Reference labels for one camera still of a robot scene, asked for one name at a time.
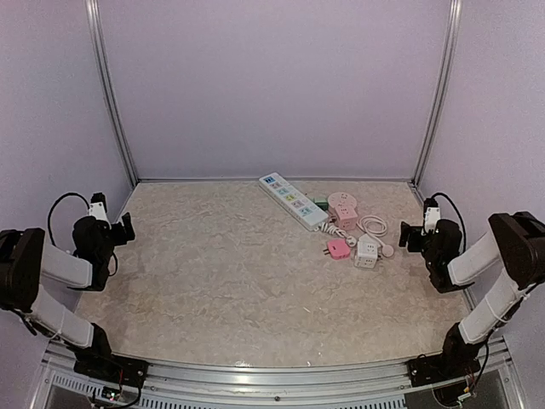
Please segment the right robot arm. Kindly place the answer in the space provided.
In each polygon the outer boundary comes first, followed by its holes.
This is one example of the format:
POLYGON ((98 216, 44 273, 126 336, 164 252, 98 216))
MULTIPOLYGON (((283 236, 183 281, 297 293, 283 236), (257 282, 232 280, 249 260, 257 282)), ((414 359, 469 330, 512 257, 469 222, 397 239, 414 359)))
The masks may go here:
POLYGON ((421 226, 400 224, 399 246, 419 253, 429 279, 440 293, 468 288, 489 268, 501 268, 496 282, 453 325, 435 363, 441 377, 453 378, 474 360, 492 333, 506 325, 530 293, 544 282, 544 224, 527 211, 494 213, 488 230, 468 249, 460 249, 463 232, 439 209, 428 209, 421 226))

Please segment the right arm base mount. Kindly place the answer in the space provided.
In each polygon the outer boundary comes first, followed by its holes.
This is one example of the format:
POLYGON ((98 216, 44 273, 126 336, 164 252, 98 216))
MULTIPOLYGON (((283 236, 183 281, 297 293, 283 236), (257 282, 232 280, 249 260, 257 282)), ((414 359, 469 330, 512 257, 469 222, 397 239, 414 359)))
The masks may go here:
POLYGON ((445 364, 440 354, 419 355, 406 362, 410 383, 413 388, 440 383, 467 374, 476 374, 481 366, 478 360, 445 364))

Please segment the white multicolour power strip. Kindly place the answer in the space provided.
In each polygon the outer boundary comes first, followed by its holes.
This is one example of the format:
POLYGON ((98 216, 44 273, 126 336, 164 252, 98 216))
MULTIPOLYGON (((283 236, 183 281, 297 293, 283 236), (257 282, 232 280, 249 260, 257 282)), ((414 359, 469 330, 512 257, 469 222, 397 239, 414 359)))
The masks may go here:
POLYGON ((312 232, 329 220, 329 215, 320 209, 305 194, 273 172, 258 179, 260 188, 278 205, 293 216, 306 230, 312 232))

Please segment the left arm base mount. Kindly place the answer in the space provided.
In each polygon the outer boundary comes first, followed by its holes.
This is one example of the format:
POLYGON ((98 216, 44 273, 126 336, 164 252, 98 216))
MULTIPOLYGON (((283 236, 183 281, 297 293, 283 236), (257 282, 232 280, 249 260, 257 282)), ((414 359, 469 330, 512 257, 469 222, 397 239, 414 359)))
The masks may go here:
POLYGON ((142 387, 146 380, 149 363, 145 360, 113 355, 103 357, 77 358, 73 370, 78 373, 109 383, 134 388, 142 387))

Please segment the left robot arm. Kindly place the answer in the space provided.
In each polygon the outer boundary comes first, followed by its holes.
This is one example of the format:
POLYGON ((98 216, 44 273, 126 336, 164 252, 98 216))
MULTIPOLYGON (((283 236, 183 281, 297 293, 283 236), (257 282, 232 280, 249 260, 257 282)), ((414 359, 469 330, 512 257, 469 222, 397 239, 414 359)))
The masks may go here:
POLYGON ((42 228, 1 232, 1 309, 17 315, 33 335, 59 338, 79 361, 103 379, 113 377, 119 361, 99 325, 78 317, 45 289, 42 278, 76 291, 103 291, 113 273, 115 248, 135 239, 131 215, 111 224, 85 216, 75 222, 76 249, 66 252, 48 242, 42 228))

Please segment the pink cube socket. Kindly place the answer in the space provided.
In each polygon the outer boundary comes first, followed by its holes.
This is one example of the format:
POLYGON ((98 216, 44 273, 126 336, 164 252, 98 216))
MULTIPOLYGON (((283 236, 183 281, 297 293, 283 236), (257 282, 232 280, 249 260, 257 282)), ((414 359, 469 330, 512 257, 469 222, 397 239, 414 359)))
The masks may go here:
POLYGON ((334 224, 346 231, 351 231, 357 228, 359 220, 358 213, 353 206, 339 204, 333 208, 335 218, 334 224))

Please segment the green plug adapter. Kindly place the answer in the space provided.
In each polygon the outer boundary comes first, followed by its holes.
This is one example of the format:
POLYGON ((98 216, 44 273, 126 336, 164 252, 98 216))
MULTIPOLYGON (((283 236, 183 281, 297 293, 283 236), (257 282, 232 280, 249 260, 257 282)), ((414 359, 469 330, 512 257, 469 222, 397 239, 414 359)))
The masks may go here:
POLYGON ((327 198, 325 197, 315 197, 315 198, 312 198, 312 202, 314 204, 316 204, 319 209, 327 212, 329 210, 329 202, 327 200, 327 198))

